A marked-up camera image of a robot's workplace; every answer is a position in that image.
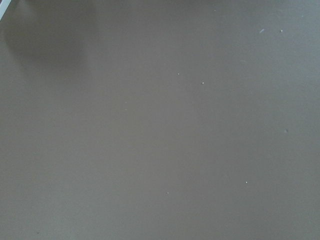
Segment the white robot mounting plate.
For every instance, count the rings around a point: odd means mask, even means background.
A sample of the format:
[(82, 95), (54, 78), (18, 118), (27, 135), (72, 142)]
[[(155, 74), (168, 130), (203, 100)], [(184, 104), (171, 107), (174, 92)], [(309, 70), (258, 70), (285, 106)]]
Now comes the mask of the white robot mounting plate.
[(0, 0), (0, 20), (2, 20), (10, 4), (11, 0)]

